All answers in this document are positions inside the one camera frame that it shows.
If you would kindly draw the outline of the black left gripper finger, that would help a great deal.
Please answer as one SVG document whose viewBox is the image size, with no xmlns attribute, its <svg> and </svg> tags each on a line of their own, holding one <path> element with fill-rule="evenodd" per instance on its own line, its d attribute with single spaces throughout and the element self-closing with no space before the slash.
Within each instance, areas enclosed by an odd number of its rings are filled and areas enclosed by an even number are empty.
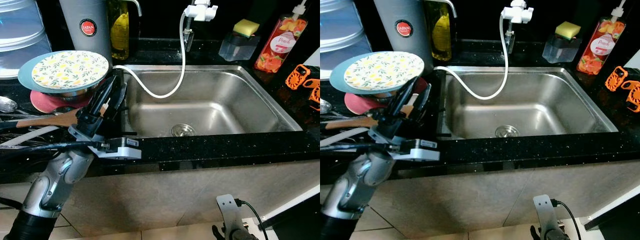
<svg viewBox="0 0 640 240">
<path fill-rule="evenodd" d="M 103 104 L 110 97 L 111 91 L 114 87 L 117 77 L 108 77 L 103 83 L 96 89 L 94 95 L 89 101 L 89 115 L 96 117 L 99 115 L 99 110 Z"/>
<path fill-rule="evenodd" d="M 105 121 L 112 121 L 121 110 L 122 103 L 126 97 L 127 87 L 127 83 L 121 83 L 119 86 L 115 84 L 112 85 L 112 89 L 110 89 L 108 94 L 108 101 L 106 102 L 107 107 L 105 108 L 105 112 L 103 112 L 103 119 L 105 119 Z"/>
<path fill-rule="evenodd" d="M 395 117 L 399 114 L 400 110 L 407 102 L 409 97 L 413 94 L 414 87 L 418 78 L 411 78 L 408 80 L 400 89 L 398 89 L 397 93 L 391 99 L 389 103 L 389 115 Z"/>
<path fill-rule="evenodd" d="M 413 109 L 409 115 L 407 115 L 407 125 L 418 125 L 418 123 L 422 121 L 425 116 L 425 106 L 428 102 L 431 90 L 432 84 L 427 84 L 425 89 L 418 94 L 414 104 L 412 105 Z"/>
</svg>

